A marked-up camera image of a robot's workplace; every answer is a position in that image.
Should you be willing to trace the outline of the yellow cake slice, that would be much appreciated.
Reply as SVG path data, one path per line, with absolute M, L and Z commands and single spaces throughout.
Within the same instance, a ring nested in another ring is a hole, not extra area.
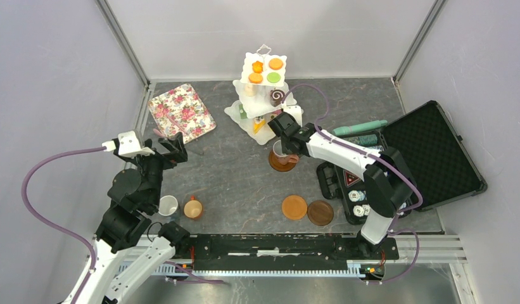
M 265 125 L 265 119 L 263 116 L 255 117 L 253 120 L 253 133 L 257 134 L 264 125 Z

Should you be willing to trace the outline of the green square cake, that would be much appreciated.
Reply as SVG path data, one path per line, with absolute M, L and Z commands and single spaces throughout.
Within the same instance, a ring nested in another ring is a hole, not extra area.
M 247 112 L 245 111 L 243 105 L 241 103 L 238 104 L 238 110 L 239 110 L 239 117 L 241 120 L 246 120 L 248 119 L 248 114 Z

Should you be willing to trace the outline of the large brown wooden saucer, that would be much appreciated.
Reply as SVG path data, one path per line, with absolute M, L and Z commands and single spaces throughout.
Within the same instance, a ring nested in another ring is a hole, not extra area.
M 279 163 L 273 151 L 269 153 L 269 165 L 278 172 L 289 172 L 296 167 L 296 163 L 287 163 L 282 165 Z

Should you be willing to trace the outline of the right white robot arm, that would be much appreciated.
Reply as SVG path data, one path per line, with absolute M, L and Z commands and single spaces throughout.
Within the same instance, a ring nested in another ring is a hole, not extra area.
M 357 241 L 364 258 L 383 249 L 399 208 L 415 192 L 401 156 L 393 149 L 378 151 L 333 136 L 312 123 L 282 130 L 266 146 L 216 132 L 199 143 L 187 143 L 187 161 L 163 172 L 162 196 L 173 196 L 183 208 L 196 198 L 203 205 L 197 220 L 180 219 L 192 233 L 296 232 L 309 205 L 321 200 L 315 167 L 331 163 L 365 184 L 368 209 Z

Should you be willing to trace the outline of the cream round pastry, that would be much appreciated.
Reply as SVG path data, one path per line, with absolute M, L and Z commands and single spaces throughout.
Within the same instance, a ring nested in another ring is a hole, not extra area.
M 243 86 L 243 92 L 245 96 L 254 97 L 257 94 L 257 87 L 253 84 L 245 84 Z

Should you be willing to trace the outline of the chocolate swirl roll cake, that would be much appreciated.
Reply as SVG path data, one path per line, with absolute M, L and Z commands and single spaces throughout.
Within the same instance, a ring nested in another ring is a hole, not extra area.
M 274 107 L 280 106 L 283 103 L 285 96 L 286 96 L 286 93 L 283 90 L 280 90 L 280 89 L 271 90 L 269 92 L 271 105 Z

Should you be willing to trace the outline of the green round macaron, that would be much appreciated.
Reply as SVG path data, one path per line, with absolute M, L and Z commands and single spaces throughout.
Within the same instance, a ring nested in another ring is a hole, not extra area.
M 281 81 L 281 75 L 277 72 L 270 72 L 267 74 L 266 79 L 271 84 L 276 84 Z

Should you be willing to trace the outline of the orange star pastry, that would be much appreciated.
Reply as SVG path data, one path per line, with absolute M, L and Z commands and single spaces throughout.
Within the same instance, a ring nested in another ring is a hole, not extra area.
M 256 62 L 252 63 L 251 67 L 252 67 L 252 70 L 254 73 L 263 72 L 263 62 L 261 62 L 261 61 L 256 61 Z

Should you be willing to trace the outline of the orange round macaron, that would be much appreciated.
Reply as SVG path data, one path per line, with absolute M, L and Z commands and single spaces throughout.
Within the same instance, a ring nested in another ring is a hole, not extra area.
M 269 61 L 269 68 L 272 70 L 280 70 L 284 66 L 284 62 L 280 58 L 272 58 Z
M 263 75 L 261 73 L 250 73 L 248 76 L 248 81 L 252 84 L 261 84 L 263 82 Z

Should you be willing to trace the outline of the white mug pink handle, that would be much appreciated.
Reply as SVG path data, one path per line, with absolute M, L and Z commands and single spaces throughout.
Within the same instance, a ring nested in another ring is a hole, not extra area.
M 287 164 L 296 164 L 299 162 L 300 157 L 296 154 L 290 155 L 286 154 L 282 151 L 282 141 L 278 140 L 273 144 L 272 152 L 274 154 L 275 160 L 280 165 L 287 165 Z

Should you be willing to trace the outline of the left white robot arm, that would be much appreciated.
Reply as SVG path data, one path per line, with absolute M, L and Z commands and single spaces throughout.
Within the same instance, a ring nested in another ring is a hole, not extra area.
M 151 140 L 142 141 L 134 130 L 104 142 L 100 151 L 110 152 L 134 168 L 120 171 L 107 195 L 110 207 L 96 229 L 86 274 L 78 279 L 65 303 L 124 303 L 159 265 L 175 257 L 193 254 L 190 233 L 175 222 L 163 224 L 145 251 L 126 271 L 115 277 L 120 264 L 137 246 L 161 209 L 163 172 L 188 160 L 184 132 L 162 136 L 158 142 L 167 149 L 161 154 Z

